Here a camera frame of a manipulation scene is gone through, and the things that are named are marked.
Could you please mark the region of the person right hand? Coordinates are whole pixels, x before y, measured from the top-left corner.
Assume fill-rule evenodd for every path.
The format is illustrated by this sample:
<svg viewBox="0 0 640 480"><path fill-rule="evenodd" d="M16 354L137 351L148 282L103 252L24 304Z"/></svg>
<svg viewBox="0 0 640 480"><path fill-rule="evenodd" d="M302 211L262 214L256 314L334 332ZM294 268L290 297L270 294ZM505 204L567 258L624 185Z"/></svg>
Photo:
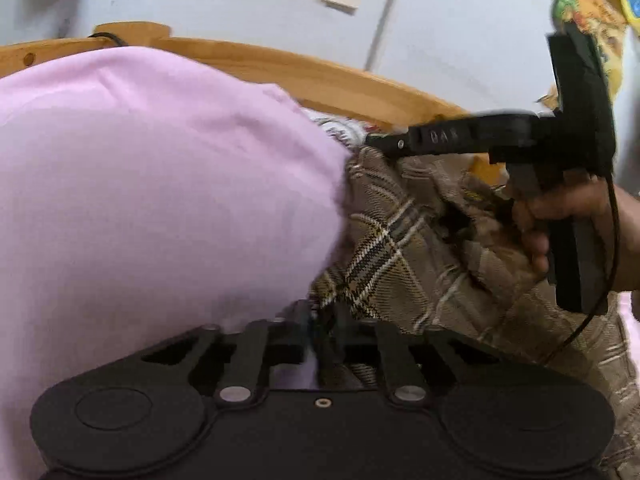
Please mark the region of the person right hand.
<svg viewBox="0 0 640 480"><path fill-rule="evenodd" d="M582 179L536 197L519 198L514 203L512 218L521 232L529 260L539 275L549 271L549 228L552 221L589 219L600 239L611 244L612 214L608 186L603 179Z"/></svg>

